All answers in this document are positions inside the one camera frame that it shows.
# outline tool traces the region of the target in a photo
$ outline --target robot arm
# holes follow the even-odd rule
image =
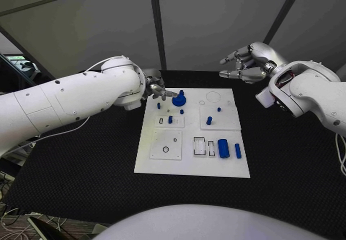
[[[166,91],[161,71],[146,75],[129,58],[116,57],[102,66],[102,73],[84,73],[0,96],[0,156],[27,139],[106,111],[112,105],[126,110],[142,106]]]
[[[256,95],[266,108],[277,103],[296,118],[312,111],[324,126],[346,136],[346,82],[322,63],[289,63],[262,42],[241,48],[220,63],[225,64],[233,58],[237,59],[237,71],[221,71],[220,76],[247,83],[269,77],[269,87]]]

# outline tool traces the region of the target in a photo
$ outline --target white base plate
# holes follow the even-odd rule
[[[168,88],[169,91],[179,93],[179,88]],[[162,98],[148,99],[146,113],[142,127],[139,151],[135,172],[145,174],[169,174],[169,175],[194,175],[213,177],[250,178],[250,168],[247,154],[244,148],[244,140],[241,133],[240,117],[236,105],[233,89],[210,89],[210,88],[185,88],[187,104],[178,107],[172,103],[172,98],[166,101]],[[214,128],[208,128],[208,119],[204,114],[214,118]],[[184,127],[174,128],[158,127],[158,116],[184,117]],[[165,140],[156,140],[158,132],[163,131]],[[181,132],[181,149],[179,142],[172,145],[172,156],[163,153],[163,145],[171,144]],[[195,137],[205,138],[207,156],[195,155]],[[230,148],[230,158],[220,157],[218,140],[227,139]],[[215,156],[210,156],[208,142],[214,141]],[[240,144],[241,159],[237,158],[236,144]]]

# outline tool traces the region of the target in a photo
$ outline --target black mat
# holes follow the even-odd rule
[[[146,104],[90,118],[38,143],[5,202],[77,220],[114,223],[151,208],[210,204],[272,216],[319,234],[346,230],[346,177],[335,134],[308,113],[266,109],[249,85],[217,72],[165,71],[172,88],[233,88],[251,178],[135,174]],[[76,128],[74,123],[52,132]]]

